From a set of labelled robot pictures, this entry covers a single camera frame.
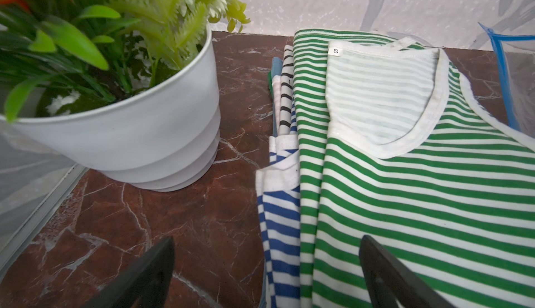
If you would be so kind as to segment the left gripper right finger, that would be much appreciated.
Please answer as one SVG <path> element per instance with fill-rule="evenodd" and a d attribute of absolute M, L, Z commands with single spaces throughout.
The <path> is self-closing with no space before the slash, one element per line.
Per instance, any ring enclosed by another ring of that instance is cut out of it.
<path fill-rule="evenodd" d="M 373 307 L 453 306 L 369 235 L 361 240 L 359 259 Z"/>

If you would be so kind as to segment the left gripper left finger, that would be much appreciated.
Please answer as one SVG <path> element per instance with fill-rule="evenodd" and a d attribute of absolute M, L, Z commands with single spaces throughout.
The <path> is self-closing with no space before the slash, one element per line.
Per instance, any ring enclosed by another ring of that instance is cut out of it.
<path fill-rule="evenodd" d="M 174 240 L 168 236 L 133 261 L 84 306 L 164 307 L 174 262 Z"/>

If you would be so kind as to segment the green white striped garment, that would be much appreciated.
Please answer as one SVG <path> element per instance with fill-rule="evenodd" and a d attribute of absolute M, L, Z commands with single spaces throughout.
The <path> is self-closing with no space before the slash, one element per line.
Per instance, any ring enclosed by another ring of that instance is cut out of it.
<path fill-rule="evenodd" d="M 325 29 L 293 48 L 301 305 L 369 307 L 370 236 L 456 307 L 533 307 L 534 139 L 441 48 Z"/>

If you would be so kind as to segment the blue white striped top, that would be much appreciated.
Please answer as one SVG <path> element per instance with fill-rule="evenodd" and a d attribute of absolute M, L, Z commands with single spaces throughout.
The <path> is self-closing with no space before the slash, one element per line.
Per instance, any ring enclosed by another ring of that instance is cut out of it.
<path fill-rule="evenodd" d="M 256 172 L 267 307 L 300 306 L 300 166 L 295 108 L 290 132 L 269 139 L 269 166 Z"/>

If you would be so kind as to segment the black white striped top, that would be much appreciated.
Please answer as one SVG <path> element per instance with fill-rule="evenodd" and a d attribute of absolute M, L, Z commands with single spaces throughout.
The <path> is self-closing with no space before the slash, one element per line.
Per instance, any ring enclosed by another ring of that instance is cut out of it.
<path fill-rule="evenodd" d="M 284 59 L 281 70 L 281 99 L 280 99 L 280 122 L 279 134 L 288 135 L 292 133 L 293 118 L 293 76 L 294 58 L 293 47 L 284 47 Z"/>

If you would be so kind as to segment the blue garment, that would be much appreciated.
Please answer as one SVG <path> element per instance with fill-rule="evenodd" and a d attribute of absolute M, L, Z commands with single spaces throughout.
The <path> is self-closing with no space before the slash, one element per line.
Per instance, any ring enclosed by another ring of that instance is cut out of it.
<path fill-rule="evenodd" d="M 270 90 L 272 102 L 273 102 L 273 136 L 278 136 L 279 127 L 279 111 L 280 104 L 277 103 L 276 90 L 273 86 L 273 79 L 275 76 L 280 76 L 282 73 L 283 61 L 280 57 L 273 57 L 271 62 L 271 70 L 268 74 L 268 87 Z"/>

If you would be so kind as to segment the clear vacuum bag blue zip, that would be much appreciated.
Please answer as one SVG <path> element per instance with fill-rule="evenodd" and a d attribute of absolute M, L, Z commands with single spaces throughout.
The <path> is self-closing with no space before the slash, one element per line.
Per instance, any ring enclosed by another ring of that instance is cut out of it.
<path fill-rule="evenodd" d="M 482 25 L 497 57 L 509 126 L 534 137 L 534 35 L 504 35 Z"/>

